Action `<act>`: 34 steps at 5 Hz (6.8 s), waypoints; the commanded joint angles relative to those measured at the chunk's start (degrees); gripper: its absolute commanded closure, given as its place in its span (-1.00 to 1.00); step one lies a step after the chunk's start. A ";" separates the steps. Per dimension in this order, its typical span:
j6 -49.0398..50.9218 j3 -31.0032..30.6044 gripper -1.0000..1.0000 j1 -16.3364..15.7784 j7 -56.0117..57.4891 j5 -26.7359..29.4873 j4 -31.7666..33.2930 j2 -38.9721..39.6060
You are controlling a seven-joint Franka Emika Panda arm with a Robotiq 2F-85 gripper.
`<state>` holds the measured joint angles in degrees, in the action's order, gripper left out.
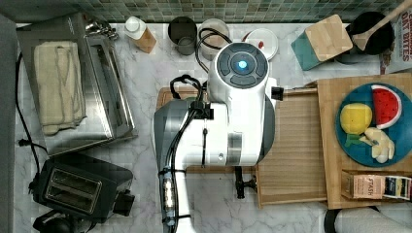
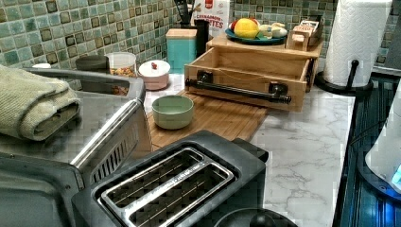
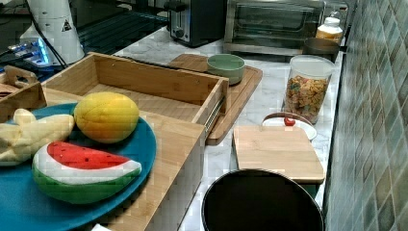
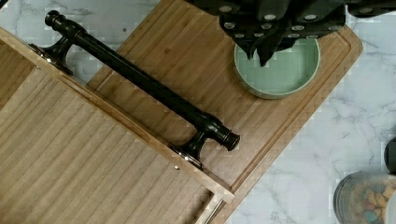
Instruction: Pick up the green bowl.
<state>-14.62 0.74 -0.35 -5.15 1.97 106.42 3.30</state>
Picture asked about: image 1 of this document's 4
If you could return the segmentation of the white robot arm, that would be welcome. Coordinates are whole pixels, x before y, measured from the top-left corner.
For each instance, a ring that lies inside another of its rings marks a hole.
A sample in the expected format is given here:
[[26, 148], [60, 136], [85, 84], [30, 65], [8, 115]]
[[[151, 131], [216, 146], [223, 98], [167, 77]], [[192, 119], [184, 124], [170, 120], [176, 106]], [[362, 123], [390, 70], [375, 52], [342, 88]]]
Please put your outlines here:
[[152, 120], [163, 233], [195, 233], [187, 168], [261, 162], [274, 142], [275, 103], [283, 89], [269, 77], [262, 51], [244, 42], [219, 50], [205, 84], [189, 75], [171, 83], [188, 83], [197, 93], [183, 99], [174, 91]]

